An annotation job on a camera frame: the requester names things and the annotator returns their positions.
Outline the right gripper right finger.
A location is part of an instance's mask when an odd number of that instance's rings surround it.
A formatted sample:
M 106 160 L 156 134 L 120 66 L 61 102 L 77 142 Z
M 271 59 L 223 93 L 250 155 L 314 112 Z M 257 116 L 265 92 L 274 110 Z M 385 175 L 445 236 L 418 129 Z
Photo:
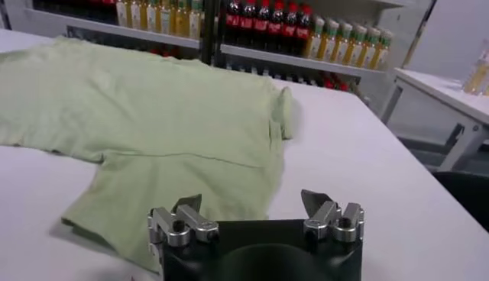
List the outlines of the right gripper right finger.
M 301 191 L 301 199 L 309 216 L 303 222 L 303 232 L 314 241 L 322 241 L 327 237 L 342 243 L 363 240 L 364 209 L 358 203 L 349 202 L 342 210 L 325 193 L 307 189 Z

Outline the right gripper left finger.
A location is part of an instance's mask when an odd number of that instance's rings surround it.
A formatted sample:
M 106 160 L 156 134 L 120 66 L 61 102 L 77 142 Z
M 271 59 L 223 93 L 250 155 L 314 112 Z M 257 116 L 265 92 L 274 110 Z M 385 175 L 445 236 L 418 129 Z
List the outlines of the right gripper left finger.
M 168 211 L 164 207 L 152 208 L 147 214 L 149 250 L 154 260 L 163 266 L 164 245 L 186 247 L 191 236 L 197 241 L 210 244 L 219 239 L 219 224 L 199 213 L 202 195 L 192 195 L 177 200 Z

